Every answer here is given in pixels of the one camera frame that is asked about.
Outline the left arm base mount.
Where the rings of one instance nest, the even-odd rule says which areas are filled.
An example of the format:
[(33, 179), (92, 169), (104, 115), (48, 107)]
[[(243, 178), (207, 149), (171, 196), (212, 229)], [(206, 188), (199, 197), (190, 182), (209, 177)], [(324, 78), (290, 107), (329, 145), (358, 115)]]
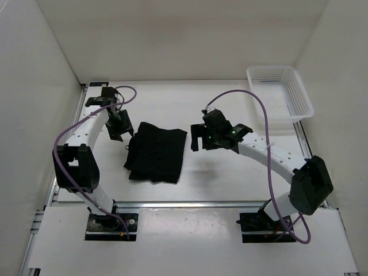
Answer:
[(119, 213), (118, 214), (128, 227), (126, 228), (117, 218), (107, 215), (89, 214), (86, 224), (86, 241), (109, 241), (109, 242), (135, 242), (137, 239), (137, 229), (139, 224), (139, 214)]

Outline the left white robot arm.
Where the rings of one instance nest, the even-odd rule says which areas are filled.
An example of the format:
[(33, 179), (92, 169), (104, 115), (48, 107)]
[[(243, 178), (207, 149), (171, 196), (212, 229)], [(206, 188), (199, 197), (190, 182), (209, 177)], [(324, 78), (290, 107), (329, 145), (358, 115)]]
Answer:
[(99, 185), (93, 149), (103, 129), (112, 141), (122, 142), (126, 133), (134, 135), (128, 112), (123, 109), (133, 99), (124, 98), (121, 88), (103, 86), (99, 96), (88, 98), (80, 119), (56, 138), (52, 150), (58, 186), (81, 198), (91, 214), (101, 216), (100, 222), (108, 230), (118, 228), (121, 217), (115, 201)]

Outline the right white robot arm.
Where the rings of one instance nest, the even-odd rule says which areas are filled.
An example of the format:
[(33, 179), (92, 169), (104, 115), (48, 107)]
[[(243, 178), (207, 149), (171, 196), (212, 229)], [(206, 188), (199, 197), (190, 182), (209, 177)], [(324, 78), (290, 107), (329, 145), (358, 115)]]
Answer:
[(290, 191), (266, 202), (258, 211), (259, 225), (273, 229), (280, 217), (301, 213), (311, 216), (334, 187), (322, 158), (294, 155), (275, 145), (243, 124), (231, 125), (217, 109), (203, 116), (202, 124), (190, 127), (191, 150), (223, 148), (251, 158), (280, 175)]

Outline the black shorts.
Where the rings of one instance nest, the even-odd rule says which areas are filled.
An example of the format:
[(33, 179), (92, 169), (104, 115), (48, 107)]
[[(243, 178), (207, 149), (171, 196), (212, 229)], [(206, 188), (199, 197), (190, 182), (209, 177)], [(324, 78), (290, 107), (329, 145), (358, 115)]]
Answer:
[(132, 181), (178, 183), (187, 132), (141, 122), (130, 139), (124, 167)]

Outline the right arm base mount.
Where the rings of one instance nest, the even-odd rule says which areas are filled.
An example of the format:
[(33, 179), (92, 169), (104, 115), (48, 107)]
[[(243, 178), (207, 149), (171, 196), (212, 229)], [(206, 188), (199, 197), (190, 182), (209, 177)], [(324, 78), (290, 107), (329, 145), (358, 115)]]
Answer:
[(258, 208), (242, 207), (237, 209), (242, 243), (295, 243), (296, 239), (286, 230), (280, 219), (273, 221), (259, 213)]

